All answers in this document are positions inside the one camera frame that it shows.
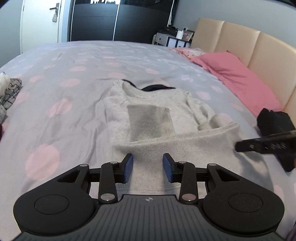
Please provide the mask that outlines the light grey sweatshirt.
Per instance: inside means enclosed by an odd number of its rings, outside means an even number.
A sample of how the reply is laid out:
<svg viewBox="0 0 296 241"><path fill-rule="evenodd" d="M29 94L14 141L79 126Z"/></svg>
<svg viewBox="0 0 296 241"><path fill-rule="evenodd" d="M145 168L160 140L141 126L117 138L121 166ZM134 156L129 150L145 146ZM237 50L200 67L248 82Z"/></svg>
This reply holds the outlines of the light grey sweatshirt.
<svg viewBox="0 0 296 241"><path fill-rule="evenodd" d="M145 92L117 80L105 100L108 159L121 161L133 155L133 169L120 194L178 194L179 184L165 175L165 153L175 161L196 167L217 163L266 188L273 183L260 154L236 153L244 140L240 125L224 113L215 113L189 92L167 89Z"/></svg>

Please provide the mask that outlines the black folded garment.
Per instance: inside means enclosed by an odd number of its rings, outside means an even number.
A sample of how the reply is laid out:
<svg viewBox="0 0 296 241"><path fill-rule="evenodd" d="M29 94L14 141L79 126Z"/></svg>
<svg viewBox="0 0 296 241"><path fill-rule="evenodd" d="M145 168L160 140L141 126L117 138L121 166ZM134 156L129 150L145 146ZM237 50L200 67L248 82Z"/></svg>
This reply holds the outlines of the black folded garment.
<svg viewBox="0 0 296 241"><path fill-rule="evenodd" d="M295 130L287 113L265 108L257 117L257 127L263 137ZM295 168L295 154L276 154L275 156L286 172L291 172Z"/></svg>

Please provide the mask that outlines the grey pink-dotted bed cover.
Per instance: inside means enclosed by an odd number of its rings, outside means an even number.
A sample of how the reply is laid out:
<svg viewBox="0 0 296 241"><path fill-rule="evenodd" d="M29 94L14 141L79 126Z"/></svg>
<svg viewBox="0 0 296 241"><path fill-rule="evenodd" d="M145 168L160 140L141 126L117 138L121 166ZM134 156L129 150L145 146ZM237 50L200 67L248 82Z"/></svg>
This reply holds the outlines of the grey pink-dotted bed cover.
<svg viewBox="0 0 296 241"><path fill-rule="evenodd" d="M189 92L238 123L246 138L257 137L256 118L230 90L165 47L109 41L44 45L1 71L23 83L3 124L1 240L20 233L13 206L22 194L81 163L97 168L110 162L105 100L117 80L145 92ZM274 156L262 157L270 190L285 204L277 231L286 237L295 223L295 174L285 173Z"/></svg>

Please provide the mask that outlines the beige padded headboard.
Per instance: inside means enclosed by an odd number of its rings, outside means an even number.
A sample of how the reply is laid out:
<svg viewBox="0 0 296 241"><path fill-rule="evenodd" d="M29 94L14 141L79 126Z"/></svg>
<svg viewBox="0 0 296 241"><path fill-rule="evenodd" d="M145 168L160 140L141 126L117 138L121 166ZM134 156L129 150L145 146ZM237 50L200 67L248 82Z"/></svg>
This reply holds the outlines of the beige padded headboard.
<svg viewBox="0 0 296 241"><path fill-rule="evenodd" d="M295 121L294 47L259 30L209 18L199 18L191 46L234 54L273 91Z"/></svg>

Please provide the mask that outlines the patterned pink pillow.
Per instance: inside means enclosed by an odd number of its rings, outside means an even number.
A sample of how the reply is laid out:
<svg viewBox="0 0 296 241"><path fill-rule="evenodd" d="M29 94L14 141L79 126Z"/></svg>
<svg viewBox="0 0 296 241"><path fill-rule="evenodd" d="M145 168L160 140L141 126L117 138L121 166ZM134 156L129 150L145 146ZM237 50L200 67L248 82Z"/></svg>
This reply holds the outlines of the patterned pink pillow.
<svg viewBox="0 0 296 241"><path fill-rule="evenodd" d="M176 53L182 55L188 60L192 60L196 58L197 56L201 56L206 54L203 50L199 48L185 48L185 47L175 47L175 48L170 48L170 50L175 51Z"/></svg>

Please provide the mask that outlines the dark red garment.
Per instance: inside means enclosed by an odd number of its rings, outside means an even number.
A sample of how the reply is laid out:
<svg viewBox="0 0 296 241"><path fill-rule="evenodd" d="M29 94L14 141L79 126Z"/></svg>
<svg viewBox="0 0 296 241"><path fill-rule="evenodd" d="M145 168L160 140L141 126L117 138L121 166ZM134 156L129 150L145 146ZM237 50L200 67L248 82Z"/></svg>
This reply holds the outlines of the dark red garment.
<svg viewBox="0 0 296 241"><path fill-rule="evenodd" d="M0 124L0 140L2 139L3 126Z"/></svg>

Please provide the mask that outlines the grey patterned garment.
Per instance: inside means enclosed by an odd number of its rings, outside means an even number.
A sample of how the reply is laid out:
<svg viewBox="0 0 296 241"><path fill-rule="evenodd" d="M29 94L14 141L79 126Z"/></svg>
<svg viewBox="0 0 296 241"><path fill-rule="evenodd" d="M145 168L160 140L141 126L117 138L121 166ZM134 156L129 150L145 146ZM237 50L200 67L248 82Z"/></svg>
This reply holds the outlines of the grey patterned garment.
<svg viewBox="0 0 296 241"><path fill-rule="evenodd" d="M5 90L4 96L1 97L1 123L7 114L7 110L13 105L16 100L17 95L22 89L22 80L19 78L11 78L8 88Z"/></svg>

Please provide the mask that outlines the white bedside cabinet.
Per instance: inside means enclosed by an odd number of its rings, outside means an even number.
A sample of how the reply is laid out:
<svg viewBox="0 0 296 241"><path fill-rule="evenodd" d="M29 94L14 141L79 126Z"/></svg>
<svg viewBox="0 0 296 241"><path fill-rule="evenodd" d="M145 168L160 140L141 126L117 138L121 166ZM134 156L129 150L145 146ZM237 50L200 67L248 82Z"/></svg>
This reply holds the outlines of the white bedside cabinet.
<svg viewBox="0 0 296 241"><path fill-rule="evenodd" d="M156 33L152 40L152 45L160 45L170 48L190 48L191 43L183 40L179 40L174 36L170 36L163 33Z"/></svg>

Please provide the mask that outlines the white ribbed garment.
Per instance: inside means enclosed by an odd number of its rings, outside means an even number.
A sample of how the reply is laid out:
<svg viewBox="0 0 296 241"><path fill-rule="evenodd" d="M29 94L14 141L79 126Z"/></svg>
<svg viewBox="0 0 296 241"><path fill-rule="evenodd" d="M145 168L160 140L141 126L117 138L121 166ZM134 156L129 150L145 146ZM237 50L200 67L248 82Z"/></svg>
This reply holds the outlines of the white ribbed garment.
<svg viewBox="0 0 296 241"><path fill-rule="evenodd" d="M10 77L4 72L0 73L0 97L5 95L6 89L10 85Z"/></svg>

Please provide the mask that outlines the black sliding wardrobe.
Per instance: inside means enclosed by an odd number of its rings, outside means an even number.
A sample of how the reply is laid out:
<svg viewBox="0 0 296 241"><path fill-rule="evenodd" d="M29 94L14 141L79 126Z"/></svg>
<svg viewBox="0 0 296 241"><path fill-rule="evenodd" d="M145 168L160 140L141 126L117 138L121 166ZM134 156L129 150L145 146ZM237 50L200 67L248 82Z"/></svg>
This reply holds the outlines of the black sliding wardrobe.
<svg viewBox="0 0 296 241"><path fill-rule="evenodd" d="M174 22L178 1L75 1L71 41L151 43Z"/></svg>

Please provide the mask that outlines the white door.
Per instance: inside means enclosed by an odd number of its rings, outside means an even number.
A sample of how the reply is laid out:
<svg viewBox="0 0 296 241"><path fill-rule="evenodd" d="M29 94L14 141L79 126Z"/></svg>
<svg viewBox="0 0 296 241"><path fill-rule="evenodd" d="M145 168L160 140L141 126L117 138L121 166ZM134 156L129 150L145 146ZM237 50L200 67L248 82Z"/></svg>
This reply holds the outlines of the white door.
<svg viewBox="0 0 296 241"><path fill-rule="evenodd" d="M21 53L43 44L69 41L74 1L23 1L20 21Z"/></svg>

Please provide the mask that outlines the picture frame on cabinet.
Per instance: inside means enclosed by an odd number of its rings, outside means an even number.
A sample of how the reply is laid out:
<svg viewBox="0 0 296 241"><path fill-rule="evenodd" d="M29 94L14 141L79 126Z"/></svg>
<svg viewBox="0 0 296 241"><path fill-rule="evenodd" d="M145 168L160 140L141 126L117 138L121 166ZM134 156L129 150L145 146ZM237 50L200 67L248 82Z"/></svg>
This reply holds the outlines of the picture frame on cabinet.
<svg viewBox="0 0 296 241"><path fill-rule="evenodd" d="M194 35L194 31L190 31L190 30L183 30L183 37L182 40L183 41L187 41L190 42L192 37Z"/></svg>

